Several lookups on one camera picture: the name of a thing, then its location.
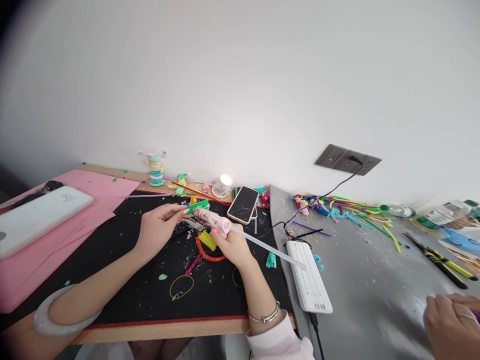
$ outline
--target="hand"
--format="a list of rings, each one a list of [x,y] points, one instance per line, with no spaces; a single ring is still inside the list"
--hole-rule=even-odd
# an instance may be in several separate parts
[[[241,231],[244,230],[244,227],[240,224],[232,224],[232,227],[235,227]],[[212,230],[210,234],[211,238],[216,242],[220,247],[223,255],[226,256],[237,268],[241,271],[242,268],[248,266],[251,261],[255,261],[250,248],[247,244],[247,240],[234,231],[229,231],[226,239],[222,237],[215,229]]]
[[[463,296],[459,293],[453,293],[446,297],[449,298],[452,303],[465,305],[470,310],[480,313],[480,297],[474,295]]]
[[[423,322],[435,359],[478,359],[480,325],[474,320],[474,314],[446,296],[428,296],[426,302]]]
[[[141,216],[140,234],[133,251],[150,261],[165,246],[179,221],[191,218],[184,214],[186,205],[165,204]]]

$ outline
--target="power strip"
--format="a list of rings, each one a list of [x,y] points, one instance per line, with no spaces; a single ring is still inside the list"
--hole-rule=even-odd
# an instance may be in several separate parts
[[[327,289],[320,276],[310,246],[301,241],[287,241],[288,254],[306,265],[306,270],[291,264],[296,292],[302,310],[310,313],[331,314],[334,311]]]

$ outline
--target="black mat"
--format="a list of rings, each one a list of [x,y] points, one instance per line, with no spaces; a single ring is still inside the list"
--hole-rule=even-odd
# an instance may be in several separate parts
[[[134,191],[132,195],[144,195],[145,192]],[[51,293],[62,288],[67,281],[80,283],[89,276],[114,262],[130,251],[138,238],[141,216],[162,204],[181,203],[188,198],[141,197],[126,199],[115,211],[116,217],[101,225],[60,267],[15,311],[0,315],[2,328],[6,328],[26,315],[35,311],[41,302]],[[228,207],[210,201],[210,210],[226,216]],[[271,226],[270,211],[258,208],[257,237]],[[187,229],[182,223],[177,225],[172,239]],[[246,233],[254,235],[254,221],[244,226]],[[272,233],[262,238],[264,242],[276,248]],[[256,244],[250,244],[253,256],[269,284],[273,295],[280,301],[281,307],[292,312],[285,277],[281,262],[277,258],[277,268],[265,266],[269,252]],[[218,256],[204,247],[212,256]],[[144,321],[172,321],[179,319],[235,317],[247,314],[247,300],[242,287],[232,281],[234,265],[227,259],[210,262],[201,259],[190,274],[195,285],[181,299],[172,301],[169,289],[179,275],[185,273],[198,255],[195,239],[187,240],[187,233],[179,236],[167,245],[144,267],[142,267],[112,300],[94,324],[136,323]],[[158,279],[166,274],[166,280]],[[234,273],[237,284],[242,280],[238,271]],[[178,280],[175,290],[186,291],[191,281],[187,278]]]

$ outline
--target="gray table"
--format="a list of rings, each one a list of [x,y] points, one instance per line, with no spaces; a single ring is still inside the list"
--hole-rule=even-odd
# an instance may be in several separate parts
[[[288,220],[296,210],[290,194],[270,186],[272,224]],[[396,219],[390,228],[399,241],[411,246],[401,247],[402,253],[382,232],[361,228],[346,218],[334,223],[313,212],[309,218],[299,215],[295,221],[314,229],[323,228],[332,235],[304,237],[313,246],[313,254],[321,257],[321,277],[333,305],[332,314],[317,315],[327,360],[433,359],[422,320],[426,297],[450,293],[480,296],[480,281],[460,276],[469,289],[459,289],[402,235],[408,231],[424,245],[465,267],[436,240],[406,220]],[[310,231],[292,223],[288,229],[295,235]],[[283,226],[275,227],[273,233],[278,249],[287,253]],[[299,305],[291,266],[285,260],[281,264],[298,332],[301,337],[310,338],[314,356],[320,359],[315,331]]]

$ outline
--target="silver bracelet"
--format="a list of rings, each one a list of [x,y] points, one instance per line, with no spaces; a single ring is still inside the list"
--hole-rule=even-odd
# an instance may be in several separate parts
[[[262,317],[261,320],[260,320],[260,319],[254,318],[252,315],[250,315],[250,311],[248,311],[248,317],[256,323],[266,324],[268,322],[271,322],[273,319],[275,319],[277,317],[277,315],[279,314],[279,312],[280,312],[280,303],[277,301],[276,302],[276,309],[273,312],[273,314],[271,314],[267,317]]]

